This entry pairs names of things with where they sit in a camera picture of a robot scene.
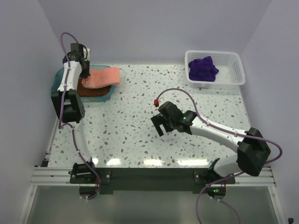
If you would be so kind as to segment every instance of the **teal bin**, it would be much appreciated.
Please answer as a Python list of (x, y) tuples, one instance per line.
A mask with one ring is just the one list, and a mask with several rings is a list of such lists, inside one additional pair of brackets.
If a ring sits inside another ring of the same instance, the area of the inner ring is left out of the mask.
[[(105, 69), (105, 68), (110, 68), (110, 66), (107, 65), (91, 65), (90, 69)], [(55, 80), (54, 84), (52, 85), (51, 92), (57, 91), (59, 85), (62, 82), (62, 78), (64, 75), (64, 69), (60, 69), (56, 75), (55, 75)], [(112, 93), (114, 92), (115, 85), (112, 85), (110, 88), (109, 93), (107, 93), (105, 96), (101, 97), (80, 97), (82, 102), (105, 102), (110, 99)]]

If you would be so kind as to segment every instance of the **red object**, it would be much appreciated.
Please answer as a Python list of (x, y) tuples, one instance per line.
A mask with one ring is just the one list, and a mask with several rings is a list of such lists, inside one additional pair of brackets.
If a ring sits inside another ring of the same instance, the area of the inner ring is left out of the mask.
[(159, 106), (159, 100), (155, 99), (154, 100), (154, 105), (155, 105), (155, 107), (158, 107)]

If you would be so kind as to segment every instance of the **pink cable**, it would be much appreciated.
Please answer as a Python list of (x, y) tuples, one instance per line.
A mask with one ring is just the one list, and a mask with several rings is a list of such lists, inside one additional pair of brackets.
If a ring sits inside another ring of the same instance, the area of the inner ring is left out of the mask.
[(95, 172), (95, 170), (91, 166), (89, 166), (89, 164), (86, 162), (86, 160), (84, 159), (84, 157), (80, 153), (80, 149), (78, 148), (77, 143), (76, 143), (75, 130), (74, 130), (73, 125), (71, 125), (69, 123), (64, 123), (64, 124), (61, 125), (61, 123), (62, 123), (62, 116), (63, 116), (63, 112), (64, 112), (64, 98), (65, 98), (66, 87), (67, 87), (67, 78), (68, 78), (70, 70), (71, 70), (71, 62), (70, 62), (69, 56), (67, 55), (67, 52), (66, 52), (65, 47), (64, 47), (64, 42), (63, 42), (63, 36), (65, 34), (71, 36), (78, 43), (77, 39), (72, 34), (70, 34), (70, 33), (63, 32), (60, 35), (60, 42), (61, 42), (62, 50), (64, 51), (64, 54), (65, 54), (65, 57), (66, 57), (66, 60), (67, 60), (69, 68), (66, 71), (65, 80), (64, 80), (64, 91), (63, 91), (62, 96), (61, 96), (61, 105), (60, 105), (60, 114), (59, 114), (58, 129), (61, 129), (61, 128), (63, 128), (66, 125), (68, 125), (72, 129), (71, 133), (72, 133), (72, 137), (73, 137), (73, 142), (74, 142), (74, 146), (75, 146), (75, 149), (76, 149), (79, 157), (82, 159), (82, 161), (84, 162), (84, 164), (95, 174), (96, 179), (99, 182), (99, 191), (96, 192), (94, 195), (92, 195), (92, 196), (90, 196), (90, 197), (87, 198), (88, 200), (90, 200), (90, 199), (95, 198), (98, 195), (98, 193), (100, 192), (100, 177), (97, 174), (97, 172)]
[[(199, 117), (199, 119), (200, 119), (202, 122), (204, 122), (205, 124), (207, 124), (207, 121), (204, 120), (204, 119), (201, 117), (201, 115), (200, 115), (200, 113), (199, 113), (199, 111), (198, 111), (198, 109), (197, 109), (197, 106), (196, 106), (196, 104), (195, 104), (195, 101), (194, 101), (193, 97), (192, 97), (187, 91), (182, 90), (182, 89), (179, 89), (179, 88), (170, 88), (170, 89), (166, 89), (166, 90), (162, 91), (162, 92), (158, 95), (157, 99), (159, 100), (159, 98), (161, 97), (161, 95), (162, 95), (163, 93), (165, 93), (165, 92), (167, 92), (167, 91), (170, 91), (170, 90), (177, 90), (177, 91), (181, 91), (181, 92), (185, 93), (185, 94), (190, 98), (190, 100), (192, 101), (192, 103), (193, 103), (193, 105), (194, 105), (194, 108), (195, 108), (195, 111), (196, 111), (196, 114), (197, 114), (197, 116)], [(217, 130), (220, 130), (220, 131), (229, 133), (229, 134), (235, 134), (235, 133), (232, 132), (232, 131), (226, 130), (226, 129), (224, 129), (224, 128), (218, 127), (218, 126), (213, 125), (213, 124), (209, 124), (209, 126), (215, 128), (215, 129), (217, 129)], [(240, 136), (240, 137), (244, 137), (244, 138), (249, 138), (249, 139), (255, 139), (255, 140), (265, 141), (265, 142), (268, 142), (268, 143), (271, 143), (271, 144), (275, 145), (275, 146), (279, 149), (279, 154), (278, 154), (278, 156), (276, 156), (276, 157), (275, 157), (274, 159), (272, 159), (272, 160), (267, 161), (265, 164), (270, 163), (270, 162), (274, 162), (274, 161), (278, 160), (278, 159), (282, 156), (282, 152), (283, 152), (283, 151), (282, 151), (281, 146), (280, 146), (279, 144), (273, 142), (272, 140), (264, 139), (264, 138), (256, 137), (256, 136), (250, 136), (250, 135), (245, 135), (245, 134), (239, 134), (239, 133), (237, 133), (237, 135)], [(201, 192), (198, 194), (198, 197), (197, 197), (197, 199), (196, 199), (196, 205), (195, 205), (196, 216), (197, 216), (197, 219), (198, 219), (198, 221), (199, 221), (200, 224), (202, 224), (202, 221), (201, 221), (201, 219), (200, 219), (200, 217), (199, 217), (198, 205), (199, 205), (199, 199), (200, 199), (202, 193), (203, 193), (207, 188), (209, 188), (211, 185), (213, 185), (213, 184), (216, 184), (216, 183), (220, 183), (220, 182), (229, 180), (229, 179), (234, 178), (234, 177), (236, 177), (236, 176), (239, 176), (239, 175), (241, 175), (241, 174), (243, 174), (243, 173), (244, 173), (244, 172), (240, 172), (240, 173), (237, 173), (237, 174), (235, 174), (235, 175), (226, 176), (226, 177), (224, 177), (224, 178), (222, 178), (222, 179), (219, 179), (219, 180), (217, 180), (217, 181), (214, 181), (214, 182), (212, 182), (212, 183), (206, 185), (206, 186), (201, 190)], [(236, 211), (230, 204), (228, 204), (227, 202), (222, 201), (222, 200), (220, 200), (220, 202), (224, 203), (225, 205), (227, 205), (228, 207), (230, 207), (230, 208), (235, 212), (235, 214), (236, 214), (237, 217), (238, 217), (239, 224), (241, 224), (241, 219), (240, 219), (240, 216), (239, 216), (238, 212), (237, 212), (237, 211)]]

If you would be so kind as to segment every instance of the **table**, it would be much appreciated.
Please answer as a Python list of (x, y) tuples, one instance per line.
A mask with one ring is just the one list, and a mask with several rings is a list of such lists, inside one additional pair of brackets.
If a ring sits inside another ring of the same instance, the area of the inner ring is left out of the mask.
[[(150, 118), (158, 114), (153, 101), (167, 88), (188, 91), (199, 112), (220, 124), (249, 129), (249, 119), (239, 88), (233, 90), (192, 89), (185, 77), (184, 65), (109, 65), (120, 68), (121, 84), (109, 101), (84, 103), (84, 132), (87, 146), (98, 168), (205, 168), (216, 158), (233, 151), (200, 136), (165, 133), (159, 137)], [(165, 93), (179, 109), (194, 111), (182, 92)], [(75, 148), (70, 129), (56, 130), (50, 145), (48, 167), (70, 168)]]

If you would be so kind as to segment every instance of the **gray floor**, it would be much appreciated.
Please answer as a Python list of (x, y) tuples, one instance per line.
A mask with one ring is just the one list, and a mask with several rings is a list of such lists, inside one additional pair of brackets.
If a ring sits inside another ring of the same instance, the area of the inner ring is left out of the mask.
[[(78, 187), (38, 187), (29, 224), (197, 224), (191, 192), (116, 191), (86, 202)], [(242, 224), (277, 224), (267, 187), (228, 188), (224, 200), (237, 209)], [(204, 224), (237, 224), (233, 211), (200, 200)]]

